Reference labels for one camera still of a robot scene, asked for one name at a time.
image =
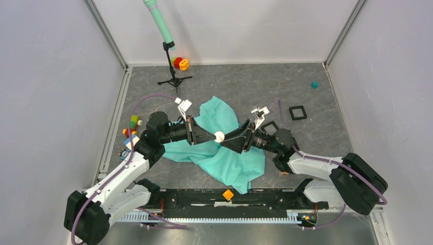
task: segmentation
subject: turquoise towel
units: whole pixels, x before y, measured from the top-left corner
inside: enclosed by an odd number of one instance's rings
[[[233,109],[215,96],[200,106],[200,116],[195,120],[211,133],[222,131],[227,134],[239,127]],[[163,157],[176,162],[193,162],[241,194],[247,193],[252,180],[264,174],[263,150],[254,147],[238,154],[215,141],[190,146],[183,140],[165,144]]]

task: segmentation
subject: black tripod stand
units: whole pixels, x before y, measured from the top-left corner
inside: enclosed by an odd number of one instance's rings
[[[165,53],[167,54],[167,59],[169,60],[170,73],[172,74],[172,78],[170,80],[167,80],[164,82],[158,82],[158,85],[162,85],[164,83],[168,83],[168,84],[172,85],[176,89],[176,96],[179,97],[179,92],[177,91],[177,88],[183,82],[183,80],[188,79],[188,78],[192,78],[192,76],[184,77],[184,78],[177,78],[175,76],[176,72],[172,66],[172,61],[170,60],[170,54],[169,54],[169,48],[170,47],[165,42],[162,43],[162,47],[164,48]]]

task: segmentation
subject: mint green tube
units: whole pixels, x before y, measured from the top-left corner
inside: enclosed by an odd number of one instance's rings
[[[164,38],[165,43],[168,44],[173,42],[172,35],[170,34],[167,24],[165,24],[161,11],[159,11],[158,5],[156,4],[156,0],[143,0],[143,3],[146,5],[150,13],[152,14],[153,19],[155,20],[155,23],[158,26],[158,29],[161,32],[161,35]]]

